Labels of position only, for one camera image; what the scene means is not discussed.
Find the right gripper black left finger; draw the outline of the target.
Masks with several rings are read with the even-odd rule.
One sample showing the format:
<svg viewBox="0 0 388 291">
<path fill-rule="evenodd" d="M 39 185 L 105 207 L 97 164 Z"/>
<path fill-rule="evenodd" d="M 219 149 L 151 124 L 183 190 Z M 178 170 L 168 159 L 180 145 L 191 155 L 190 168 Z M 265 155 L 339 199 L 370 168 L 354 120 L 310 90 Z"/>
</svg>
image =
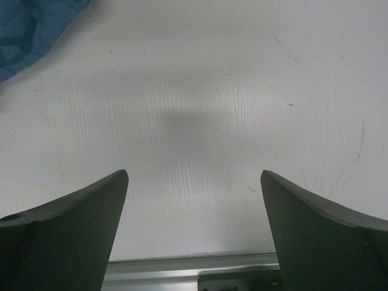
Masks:
<svg viewBox="0 0 388 291">
<path fill-rule="evenodd" d="M 118 170 L 1 218 L 1 290 L 101 290 L 128 183 Z"/>
</svg>

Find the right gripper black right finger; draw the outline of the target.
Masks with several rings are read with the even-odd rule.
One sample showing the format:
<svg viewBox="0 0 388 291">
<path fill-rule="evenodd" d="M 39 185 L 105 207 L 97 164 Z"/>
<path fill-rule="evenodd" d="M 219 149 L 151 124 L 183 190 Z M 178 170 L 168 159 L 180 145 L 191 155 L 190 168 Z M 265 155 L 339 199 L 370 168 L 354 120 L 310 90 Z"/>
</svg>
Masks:
<svg viewBox="0 0 388 291">
<path fill-rule="evenodd" d="M 286 290 L 387 290 L 387 221 L 274 172 L 261 188 Z"/>
</svg>

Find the blue patterned pillowcase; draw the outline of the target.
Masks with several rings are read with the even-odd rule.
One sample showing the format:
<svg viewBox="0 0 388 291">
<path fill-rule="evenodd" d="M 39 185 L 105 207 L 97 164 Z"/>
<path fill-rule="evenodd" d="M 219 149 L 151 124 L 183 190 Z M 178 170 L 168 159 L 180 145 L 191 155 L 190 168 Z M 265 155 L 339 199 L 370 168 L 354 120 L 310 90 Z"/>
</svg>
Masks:
<svg viewBox="0 0 388 291">
<path fill-rule="evenodd" d="M 1 1 L 1 82 L 47 54 L 90 1 Z"/>
</svg>

